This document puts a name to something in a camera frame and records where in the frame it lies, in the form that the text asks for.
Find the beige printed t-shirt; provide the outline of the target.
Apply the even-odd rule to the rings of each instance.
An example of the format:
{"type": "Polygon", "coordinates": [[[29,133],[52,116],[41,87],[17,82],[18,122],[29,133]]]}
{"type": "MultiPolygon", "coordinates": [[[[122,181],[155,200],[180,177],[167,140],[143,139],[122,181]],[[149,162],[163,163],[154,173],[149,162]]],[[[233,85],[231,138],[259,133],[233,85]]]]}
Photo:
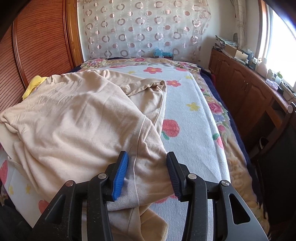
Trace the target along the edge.
{"type": "Polygon", "coordinates": [[[107,204],[115,240],[165,240],[150,205],[172,194],[161,141],[166,83],[111,70],[53,75],[1,113],[1,145],[50,201],[68,180],[84,182],[128,153],[120,197],[107,204]]]}

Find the tied window curtain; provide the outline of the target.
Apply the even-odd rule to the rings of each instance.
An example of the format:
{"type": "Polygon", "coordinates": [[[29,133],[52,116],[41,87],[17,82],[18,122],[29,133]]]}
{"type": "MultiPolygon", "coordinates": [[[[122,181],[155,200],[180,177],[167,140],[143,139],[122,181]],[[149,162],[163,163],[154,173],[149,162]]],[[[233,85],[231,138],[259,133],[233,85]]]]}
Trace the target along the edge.
{"type": "Polygon", "coordinates": [[[246,23],[247,23],[247,8],[246,0],[234,0],[233,1],[236,25],[238,28],[238,44],[240,49],[246,46],[246,23]]]}

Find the cardboard box on cabinet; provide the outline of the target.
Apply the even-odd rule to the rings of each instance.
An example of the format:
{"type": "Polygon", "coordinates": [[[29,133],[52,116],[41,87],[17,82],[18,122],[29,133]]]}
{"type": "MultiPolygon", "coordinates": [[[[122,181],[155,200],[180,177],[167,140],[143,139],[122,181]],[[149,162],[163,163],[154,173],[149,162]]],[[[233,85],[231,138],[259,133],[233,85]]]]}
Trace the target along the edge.
{"type": "Polygon", "coordinates": [[[247,55],[242,53],[241,51],[237,50],[236,48],[232,47],[231,45],[226,44],[224,51],[231,57],[245,60],[247,55]]]}

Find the white flower print sheet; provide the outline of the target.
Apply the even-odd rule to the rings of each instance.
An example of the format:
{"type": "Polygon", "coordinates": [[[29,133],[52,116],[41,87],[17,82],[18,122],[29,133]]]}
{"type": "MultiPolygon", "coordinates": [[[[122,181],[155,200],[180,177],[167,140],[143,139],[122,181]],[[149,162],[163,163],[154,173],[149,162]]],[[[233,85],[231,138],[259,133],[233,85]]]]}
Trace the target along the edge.
{"type": "Polygon", "coordinates": [[[222,139],[197,78],[173,67],[120,66],[48,77],[1,113],[1,181],[34,225],[68,180],[90,180],[121,151],[123,189],[107,204],[115,240],[179,240],[167,152],[207,181],[229,179],[222,139]]]}

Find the sheer circle pattern curtain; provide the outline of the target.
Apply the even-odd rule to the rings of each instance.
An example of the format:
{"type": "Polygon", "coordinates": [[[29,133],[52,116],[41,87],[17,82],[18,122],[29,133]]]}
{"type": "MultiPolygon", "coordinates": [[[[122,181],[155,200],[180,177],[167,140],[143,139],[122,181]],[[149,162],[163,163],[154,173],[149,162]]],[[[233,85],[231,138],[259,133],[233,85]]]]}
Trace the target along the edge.
{"type": "Polygon", "coordinates": [[[159,48],[198,61],[211,18],[207,1],[78,1],[77,13],[85,60],[152,57],[159,48]]]}

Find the window with wooden frame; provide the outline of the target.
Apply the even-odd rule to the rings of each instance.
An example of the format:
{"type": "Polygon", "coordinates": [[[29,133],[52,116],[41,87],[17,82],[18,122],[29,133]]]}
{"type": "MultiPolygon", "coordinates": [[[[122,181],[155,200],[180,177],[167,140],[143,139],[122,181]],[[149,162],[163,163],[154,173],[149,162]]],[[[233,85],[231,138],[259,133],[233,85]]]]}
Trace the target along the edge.
{"type": "Polygon", "coordinates": [[[295,92],[295,34],[265,2],[259,1],[259,57],[295,92]]]}

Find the blue tissue box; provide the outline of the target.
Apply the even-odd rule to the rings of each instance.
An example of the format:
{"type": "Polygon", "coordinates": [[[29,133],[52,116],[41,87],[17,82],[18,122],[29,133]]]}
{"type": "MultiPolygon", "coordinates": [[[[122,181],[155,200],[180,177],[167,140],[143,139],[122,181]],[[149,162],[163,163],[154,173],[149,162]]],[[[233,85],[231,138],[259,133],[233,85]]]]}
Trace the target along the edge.
{"type": "Polygon", "coordinates": [[[168,59],[173,59],[173,53],[170,52],[164,52],[163,50],[156,48],[154,49],[153,52],[153,57],[154,58],[168,58],[168,59]]]}

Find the wooden sideboard cabinet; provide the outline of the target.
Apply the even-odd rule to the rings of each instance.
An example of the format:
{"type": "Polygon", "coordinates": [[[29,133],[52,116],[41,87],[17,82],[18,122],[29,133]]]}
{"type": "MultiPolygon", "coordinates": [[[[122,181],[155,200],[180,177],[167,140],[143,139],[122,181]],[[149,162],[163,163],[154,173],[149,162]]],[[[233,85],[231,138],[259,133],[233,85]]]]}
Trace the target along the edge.
{"type": "Polygon", "coordinates": [[[288,102],[255,71],[212,49],[209,70],[248,152],[280,128],[288,102]]]}

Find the yellow plush toy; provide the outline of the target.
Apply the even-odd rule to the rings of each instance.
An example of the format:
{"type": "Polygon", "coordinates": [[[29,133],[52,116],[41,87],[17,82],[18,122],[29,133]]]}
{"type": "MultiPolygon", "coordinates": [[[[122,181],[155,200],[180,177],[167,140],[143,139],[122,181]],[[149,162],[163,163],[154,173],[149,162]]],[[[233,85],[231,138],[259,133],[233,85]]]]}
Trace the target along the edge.
{"type": "Polygon", "coordinates": [[[42,84],[46,79],[47,77],[41,77],[40,75],[33,77],[24,94],[22,95],[22,100],[25,100],[34,91],[34,89],[42,84]]]}

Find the floral rose blanket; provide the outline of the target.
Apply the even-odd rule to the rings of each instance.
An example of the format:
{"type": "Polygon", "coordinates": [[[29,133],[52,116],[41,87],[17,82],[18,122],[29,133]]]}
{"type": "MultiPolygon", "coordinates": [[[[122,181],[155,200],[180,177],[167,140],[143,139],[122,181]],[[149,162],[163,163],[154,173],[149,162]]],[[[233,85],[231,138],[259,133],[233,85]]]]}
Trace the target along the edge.
{"type": "Polygon", "coordinates": [[[206,71],[196,64],[155,58],[93,59],[81,67],[164,80],[167,96],[161,139],[165,149],[204,180],[229,180],[263,229],[269,230],[267,215],[252,188],[255,175],[248,171],[248,156],[206,71]]]}

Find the stack of papers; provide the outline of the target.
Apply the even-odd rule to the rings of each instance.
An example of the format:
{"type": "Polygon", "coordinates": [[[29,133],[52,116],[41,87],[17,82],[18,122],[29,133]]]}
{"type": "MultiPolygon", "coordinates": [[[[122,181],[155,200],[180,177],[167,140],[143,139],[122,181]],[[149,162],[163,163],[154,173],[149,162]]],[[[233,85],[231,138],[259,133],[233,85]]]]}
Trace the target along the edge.
{"type": "Polygon", "coordinates": [[[216,40],[216,42],[215,42],[214,47],[216,49],[224,50],[226,45],[229,45],[235,49],[238,49],[238,47],[239,47],[238,43],[224,39],[224,38],[219,37],[217,35],[215,36],[215,40],[216,40]]]}

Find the pink bottle on sill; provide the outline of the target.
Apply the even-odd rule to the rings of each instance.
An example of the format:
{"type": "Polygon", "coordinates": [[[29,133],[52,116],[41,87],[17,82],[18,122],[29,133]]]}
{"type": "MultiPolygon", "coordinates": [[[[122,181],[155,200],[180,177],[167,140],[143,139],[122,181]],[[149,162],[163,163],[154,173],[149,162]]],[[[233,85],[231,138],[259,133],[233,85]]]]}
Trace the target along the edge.
{"type": "Polygon", "coordinates": [[[262,58],[261,62],[257,65],[257,73],[262,76],[263,78],[267,77],[267,59],[266,58],[262,58]]]}

